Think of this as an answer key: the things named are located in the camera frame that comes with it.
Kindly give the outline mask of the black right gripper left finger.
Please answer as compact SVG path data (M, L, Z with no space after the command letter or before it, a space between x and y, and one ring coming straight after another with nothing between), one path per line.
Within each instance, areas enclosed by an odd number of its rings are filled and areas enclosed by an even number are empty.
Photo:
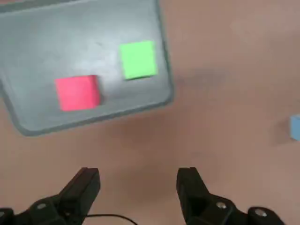
M81 225L100 191L97 168L81 168L56 195L35 201L27 210L15 214L0 209L2 225Z

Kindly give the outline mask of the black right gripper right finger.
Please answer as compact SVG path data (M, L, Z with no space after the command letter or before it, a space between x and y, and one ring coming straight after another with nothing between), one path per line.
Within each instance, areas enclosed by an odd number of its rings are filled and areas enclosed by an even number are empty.
M239 210L226 198L211 194L194 167L179 168L176 189L187 225L283 225L272 210L254 206Z

